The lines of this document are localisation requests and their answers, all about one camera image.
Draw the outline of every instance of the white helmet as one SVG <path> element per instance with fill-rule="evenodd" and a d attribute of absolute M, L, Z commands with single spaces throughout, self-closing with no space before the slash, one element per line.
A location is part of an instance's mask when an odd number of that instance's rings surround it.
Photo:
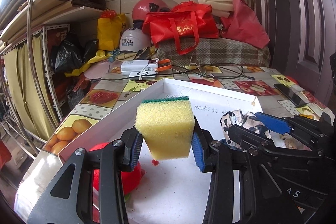
<path fill-rule="evenodd" d="M 120 51 L 138 52 L 151 46 L 151 37 L 137 28 L 130 28 L 123 32 L 120 39 Z"/>

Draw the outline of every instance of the yellow sponge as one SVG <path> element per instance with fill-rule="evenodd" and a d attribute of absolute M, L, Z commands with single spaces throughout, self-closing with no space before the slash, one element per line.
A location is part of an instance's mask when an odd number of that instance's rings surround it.
<path fill-rule="evenodd" d="M 187 158 L 194 123 L 189 97 L 145 100 L 136 110 L 135 128 L 155 160 Z"/>

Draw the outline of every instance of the plaid blanket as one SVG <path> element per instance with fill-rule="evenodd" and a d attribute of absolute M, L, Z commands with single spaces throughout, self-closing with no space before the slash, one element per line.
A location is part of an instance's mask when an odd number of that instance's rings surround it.
<path fill-rule="evenodd" d="M 194 38 L 181 37 L 181 48 L 194 45 Z M 259 49 L 247 43 L 226 38 L 200 38 L 196 49 L 188 54 L 179 55 L 176 52 L 174 39 L 159 43 L 157 58 L 170 59 L 175 65 L 189 64 L 192 54 L 201 65 L 236 63 L 243 66 L 268 67 L 270 53 L 268 47 Z"/>

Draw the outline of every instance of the blue gripper pad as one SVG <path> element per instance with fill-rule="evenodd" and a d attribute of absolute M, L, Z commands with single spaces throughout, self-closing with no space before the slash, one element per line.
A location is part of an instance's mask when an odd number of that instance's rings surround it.
<path fill-rule="evenodd" d="M 257 112 L 254 115 L 271 131 L 279 134 L 289 133 L 291 127 L 281 118 L 274 117 L 265 113 Z"/>

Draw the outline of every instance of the red helmet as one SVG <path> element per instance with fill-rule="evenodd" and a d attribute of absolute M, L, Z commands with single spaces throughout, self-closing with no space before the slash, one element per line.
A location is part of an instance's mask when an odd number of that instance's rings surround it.
<path fill-rule="evenodd" d="M 157 11 L 159 11 L 161 8 L 168 8 L 167 4 L 165 4 L 163 0 L 140 0 L 133 8 L 133 20 L 145 20 L 147 13 L 150 12 L 150 3 L 158 5 L 159 8 Z"/>

